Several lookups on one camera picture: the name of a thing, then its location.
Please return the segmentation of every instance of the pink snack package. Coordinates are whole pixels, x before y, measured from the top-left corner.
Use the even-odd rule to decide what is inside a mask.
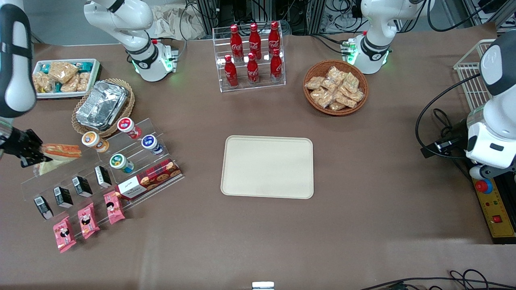
[[[54,235],[56,236],[57,248],[60,253],[70,249],[76,243],[72,233],[72,225],[68,221],[69,218],[68,216],[54,225]]]
[[[109,223],[114,224],[115,222],[124,219],[124,212],[122,203],[118,198],[119,193],[112,191],[104,195],[104,201],[106,202],[107,216],[109,217]]]
[[[100,230],[95,220],[95,211],[93,209],[93,203],[88,204],[85,208],[77,212],[80,222],[80,230],[83,233],[83,237],[89,238],[94,232]]]

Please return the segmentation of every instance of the table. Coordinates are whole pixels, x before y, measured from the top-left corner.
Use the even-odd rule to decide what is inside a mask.
[[[350,35],[339,36],[344,39]],[[59,254],[51,224],[24,202],[32,175],[0,164],[0,285],[5,289],[360,289],[474,267],[491,281],[516,283],[516,246],[492,245],[475,194],[453,163],[424,159],[414,137],[421,109],[458,78],[453,64],[493,25],[398,35],[370,95],[346,117],[305,100],[302,80],[316,62],[338,58],[310,37],[285,37],[285,87],[221,94],[210,41],[192,41],[178,72],[147,83],[120,45],[38,46],[36,60],[96,58],[102,78],[136,94],[132,117],[150,117],[186,178],[127,213],[98,237]],[[14,121],[45,142],[80,143],[70,123],[77,101],[40,101]],[[460,89],[436,104],[458,122]],[[428,114],[425,142],[440,126]],[[308,200],[229,197],[220,192],[230,135],[306,137],[314,144],[315,194]]]

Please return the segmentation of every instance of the round wicker basket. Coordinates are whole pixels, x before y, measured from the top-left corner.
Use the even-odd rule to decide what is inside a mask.
[[[329,109],[325,109],[325,108],[317,105],[314,102],[314,100],[310,96],[310,90],[304,86],[304,84],[308,83],[308,81],[314,76],[325,77],[326,74],[328,73],[328,71],[330,70],[330,67],[332,67],[332,66],[335,66],[336,68],[338,68],[339,70],[341,70],[343,72],[351,72],[360,81],[359,88],[364,93],[364,98],[357,104],[357,106],[355,108],[344,108],[344,109],[338,110],[338,111],[332,111]],[[357,111],[364,105],[365,101],[367,101],[367,96],[369,95],[369,85],[367,84],[367,79],[365,78],[364,74],[356,67],[350,65],[349,63],[347,63],[343,60],[327,59],[327,60],[323,60],[321,62],[316,63],[313,67],[311,67],[307,71],[307,74],[304,76],[303,91],[304,91],[304,96],[307,98],[308,102],[310,102],[310,104],[312,104],[312,106],[314,108],[318,109],[321,112],[327,113],[329,115],[344,116],[347,114],[351,114],[354,111]]]
[[[108,78],[108,79],[106,79],[106,82],[110,82],[110,83],[122,86],[122,87],[124,87],[124,88],[126,88],[128,90],[129,97],[125,101],[125,104],[122,107],[122,109],[120,109],[120,114],[119,114],[118,118],[120,119],[122,117],[129,117],[131,115],[131,112],[133,111],[134,100],[135,100],[134,93],[133,93],[133,90],[132,90],[131,86],[126,81],[121,80],[121,79],[117,79],[117,78]],[[105,131],[98,131],[98,130],[95,130],[95,129],[91,128],[91,127],[87,127],[87,126],[81,125],[77,121],[77,115],[76,115],[77,114],[77,110],[79,110],[79,108],[84,104],[84,102],[86,101],[86,99],[88,98],[89,95],[90,95],[90,92],[88,92],[79,101],[79,103],[75,106],[75,109],[73,110],[73,113],[72,113],[72,126],[73,126],[73,128],[77,131],[77,133],[79,133],[81,135],[86,133],[86,132],[88,132],[88,131],[94,131],[99,136],[101,136],[103,138],[106,138],[106,137],[109,137],[109,136],[113,135],[117,131],[117,122],[113,123],[113,125],[111,125],[111,127],[109,127]]]

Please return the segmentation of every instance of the yellow control panel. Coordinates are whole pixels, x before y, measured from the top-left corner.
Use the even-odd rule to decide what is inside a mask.
[[[494,180],[476,180],[475,191],[493,238],[515,237],[504,203]]]

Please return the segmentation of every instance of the red bottle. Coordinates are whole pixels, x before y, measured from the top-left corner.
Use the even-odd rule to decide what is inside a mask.
[[[249,36],[249,50],[254,53],[256,59],[262,59],[262,40],[258,34],[258,24],[251,23],[251,35]]]
[[[274,49],[272,51],[272,59],[270,60],[270,80],[273,83],[279,83],[281,81],[280,49]]]
[[[258,73],[258,63],[256,63],[254,53],[250,52],[249,62],[247,63],[247,78],[251,87],[256,86],[260,82],[260,75]]]
[[[238,34],[238,26],[236,24],[231,25],[231,51],[233,52],[233,58],[235,62],[244,62],[244,49],[242,47],[242,38]]]
[[[236,66],[231,62],[231,55],[227,54],[224,56],[226,64],[224,71],[226,72],[226,78],[228,79],[229,87],[234,89],[238,87],[238,77],[236,76]]]
[[[280,33],[278,32],[278,21],[270,23],[269,33],[269,57],[272,56],[272,50],[280,48]]]

